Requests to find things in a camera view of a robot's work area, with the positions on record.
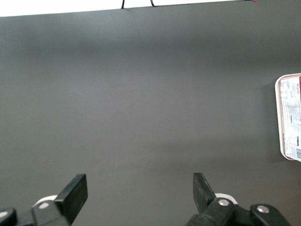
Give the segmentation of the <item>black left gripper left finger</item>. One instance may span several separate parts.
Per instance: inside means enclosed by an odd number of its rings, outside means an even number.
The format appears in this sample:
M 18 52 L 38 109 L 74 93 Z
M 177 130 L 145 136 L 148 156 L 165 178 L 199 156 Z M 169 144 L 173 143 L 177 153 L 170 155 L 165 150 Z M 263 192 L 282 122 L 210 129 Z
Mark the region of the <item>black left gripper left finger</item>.
M 35 226 L 70 226 L 88 197 L 86 174 L 77 174 L 54 200 L 43 200 L 32 208 Z

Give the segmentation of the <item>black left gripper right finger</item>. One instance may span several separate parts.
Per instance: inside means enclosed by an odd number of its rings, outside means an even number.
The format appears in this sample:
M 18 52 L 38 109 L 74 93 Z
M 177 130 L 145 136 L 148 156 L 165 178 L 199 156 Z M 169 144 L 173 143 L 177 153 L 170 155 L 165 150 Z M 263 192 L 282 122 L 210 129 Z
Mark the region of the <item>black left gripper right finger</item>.
M 193 198 L 198 210 L 187 226 L 289 226 L 280 211 L 268 204 L 253 204 L 249 210 L 225 194 L 214 193 L 202 173 L 193 175 Z

